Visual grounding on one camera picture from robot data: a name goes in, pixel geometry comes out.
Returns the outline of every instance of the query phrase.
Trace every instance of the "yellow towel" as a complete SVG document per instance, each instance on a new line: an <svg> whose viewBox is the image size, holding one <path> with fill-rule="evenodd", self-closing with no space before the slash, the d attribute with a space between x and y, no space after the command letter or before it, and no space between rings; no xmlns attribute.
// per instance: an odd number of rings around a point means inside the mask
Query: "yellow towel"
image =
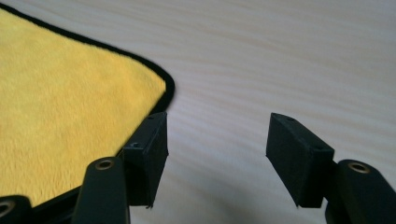
<svg viewBox="0 0 396 224"><path fill-rule="evenodd" d="M0 196L37 205L81 185L164 93L141 62L0 8Z"/></svg>

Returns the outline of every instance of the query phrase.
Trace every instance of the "table surface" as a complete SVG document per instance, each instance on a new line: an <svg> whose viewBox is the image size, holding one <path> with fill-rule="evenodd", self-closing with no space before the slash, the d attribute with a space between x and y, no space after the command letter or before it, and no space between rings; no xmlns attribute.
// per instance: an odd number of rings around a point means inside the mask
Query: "table surface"
<svg viewBox="0 0 396 224"><path fill-rule="evenodd" d="M153 209L133 207L133 223L325 223L323 208L295 207L265 158L271 112L396 188L393 0L1 2L175 80L170 157Z"/></svg>

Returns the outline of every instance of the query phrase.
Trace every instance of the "screw hole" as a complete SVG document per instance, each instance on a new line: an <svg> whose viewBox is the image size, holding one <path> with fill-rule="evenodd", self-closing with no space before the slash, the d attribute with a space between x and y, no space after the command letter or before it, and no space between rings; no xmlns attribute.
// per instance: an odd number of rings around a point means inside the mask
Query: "screw hole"
<svg viewBox="0 0 396 224"><path fill-rule="evenodd" d="M113 164L114 161L111 160L99 161L98 163L96 163L95 168L96 170L107 170L112 167Z"/></svg>
<svg viewBox="0 0 396 224"><path fill-rule="evenodd" d="M14 209L15 203L13 201L0 202L0 217L5 216Z"/></svg>
<svg viewBox="0 0 396 224"><path fill-rule="evenodd" d="M370 173L370 169L366 165L364 165L362 163L359 163L359 162L351 162L351 163L348 164L348 166L353 171L356 171L356 172L361 173L361 174L365 174L366 175L366 174Z"/></svg>
<svg viewBox="0 0 396 224"><path fill-rule="evenodd" d="M131 147L140 147L140 143L132 143Z"/></svg>

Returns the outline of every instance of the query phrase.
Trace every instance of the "white wood grain surface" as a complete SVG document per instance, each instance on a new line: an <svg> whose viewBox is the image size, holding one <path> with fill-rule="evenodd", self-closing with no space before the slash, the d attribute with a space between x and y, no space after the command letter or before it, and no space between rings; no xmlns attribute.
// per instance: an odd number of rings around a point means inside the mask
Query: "white wood grain surface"
<svg viewBox="0 0 396 224"><path fill-rule="evenodd" d="M174 78L170 157L154 208L134 207L133 223L325 223L323 209L294 206L265 158L271 112L396 188L393 0L1 2Z"/></svg>

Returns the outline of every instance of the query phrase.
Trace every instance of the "black plastic part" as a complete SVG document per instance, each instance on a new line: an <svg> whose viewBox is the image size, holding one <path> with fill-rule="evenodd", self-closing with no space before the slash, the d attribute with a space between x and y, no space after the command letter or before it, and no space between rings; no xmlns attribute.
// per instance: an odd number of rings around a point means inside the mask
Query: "black plastic part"
<svg viewBox="0 0 396 224"><path fill-rule="evenodd" d="M35 224L67 224L71 222L80 187L71 189L33 209Z"/></svg>
<svg viewBox="0 0 396 224"><path fill-rule="evenodd" d="M32 206L28 198L12 195L0 198L0 223L31 223Z"/></svg>
<svg viewBox="0 0 396 224"><path fill-rule="evenodd" d="M168 154L166 113L150 115L118 155L125 164L129 205L153 206Z"/></svg>
<svg viewBox="0 0 396 224"><path fill-rule="evenodd" d="M85 173L72 223L129 223L126 195L122 160L108 157L93 161Z"/></svg>
<svg viewBox="0 0 396 224"><path fill-rule="evenodd" d="M334 149L296 119L273 113L266 156L296 205L321 207Z"/></svg>
<svg viewBox="0 0 396 224"><path fill-rule="evenodd" d="M361 161L340 161L335 183L352 223L396 223L396 193L374 167Z"/></svg>
<svg viewBox="0 0 396 224"><path fill-rule="evenodd" d="M352 224L346 210L327 204L325 217L327 224Z"/></svg>

